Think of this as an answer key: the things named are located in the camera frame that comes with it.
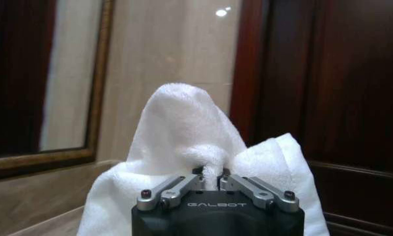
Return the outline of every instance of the mirror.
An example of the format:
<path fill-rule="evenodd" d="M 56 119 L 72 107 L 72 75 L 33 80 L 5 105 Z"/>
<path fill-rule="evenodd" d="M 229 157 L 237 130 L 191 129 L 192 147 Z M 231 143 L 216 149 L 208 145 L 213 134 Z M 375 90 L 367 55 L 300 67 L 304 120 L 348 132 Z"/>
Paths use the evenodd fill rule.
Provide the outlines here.
<path fill-rule="evenodd" d="M 0 0 L 0 158 L 85 146 L 101 0 Z"/>

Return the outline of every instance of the beige tile wall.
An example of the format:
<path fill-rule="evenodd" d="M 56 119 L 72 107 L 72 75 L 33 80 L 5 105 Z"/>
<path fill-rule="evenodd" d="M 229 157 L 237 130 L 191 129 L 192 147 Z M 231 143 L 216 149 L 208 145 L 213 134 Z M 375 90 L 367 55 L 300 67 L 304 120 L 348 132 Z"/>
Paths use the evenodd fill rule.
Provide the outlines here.
<path fill-rule="evenodd" d="M 83 206 L 97 176 L 116 163 L 104 161 L 0 180 L 0 236 Z"/>
<path fill-rule="evenodd" d="M 125 159 L 141 110 L 165 83 L 205 89 L 228 113 L 240 2 L 117 1 L 99 160 Z"/>

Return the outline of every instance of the silver metal link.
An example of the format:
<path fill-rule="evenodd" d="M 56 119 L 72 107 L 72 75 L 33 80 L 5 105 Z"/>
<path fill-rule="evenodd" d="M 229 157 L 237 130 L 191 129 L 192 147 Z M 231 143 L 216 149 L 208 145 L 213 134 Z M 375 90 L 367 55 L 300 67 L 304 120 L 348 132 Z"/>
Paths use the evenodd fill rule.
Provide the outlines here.
<path fill-rule="evenodd" d="M 261 209 L 269 209 L 271 202 L 275 200 L 272 192 L 259 188 L 239 175 L 229 175 L 220 180 L 220 188 L 227 191 L 240 191 L 252 199 L 253 205 Z"/>
<path fill-rule="evenodd" d="M 153 210 L 157 206 L 160 201 L 160 194 L 163 190 L 172 188 L 184 177 L 175 175 L 168 178 L 160 185 L 157 185 L 153 189 L 151 189 L 151 197 L 143 198 L 141 196 L 137 197 L 137 209 L 140 211 Z"/>
<path fill-rule="evenodd" d="M 164 208 L 179 206 L 184 195 L 192 190 L 201 190 L 203 187 L 204 177 L 201 175 L 188 175 L 177 185 L 161 192 L 160 198 Z"/>

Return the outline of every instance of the towel fold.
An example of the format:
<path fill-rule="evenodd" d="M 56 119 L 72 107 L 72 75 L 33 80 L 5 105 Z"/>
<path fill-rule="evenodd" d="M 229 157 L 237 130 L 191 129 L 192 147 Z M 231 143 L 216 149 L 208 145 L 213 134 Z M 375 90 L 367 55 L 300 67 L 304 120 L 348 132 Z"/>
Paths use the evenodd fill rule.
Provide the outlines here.
<path fill-rule="evenodd" d="M 313 175 L 291 134 L 247 148 L 208 93 L 187 84 L 167 84 L 143 110 L 127 161 L 92 186 L 79 236 L 131 235 L 131 209 L 140 191 L 199 166 L 207 190 L 216 189 L 224 167 L 292 190 L 305 211 L 305 235 L 329 235 Z"/>

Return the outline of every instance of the marble countertop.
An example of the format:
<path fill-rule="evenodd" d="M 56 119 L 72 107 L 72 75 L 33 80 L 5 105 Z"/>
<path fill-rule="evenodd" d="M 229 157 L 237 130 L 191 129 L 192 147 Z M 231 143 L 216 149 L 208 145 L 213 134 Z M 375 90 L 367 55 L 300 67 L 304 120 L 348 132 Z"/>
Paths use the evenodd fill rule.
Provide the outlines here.
<path fill-rule="evenodd" d="M 9 236 L 76 236 L 84 207 L 79 207 L 64 214 L 17 231 Z"/>

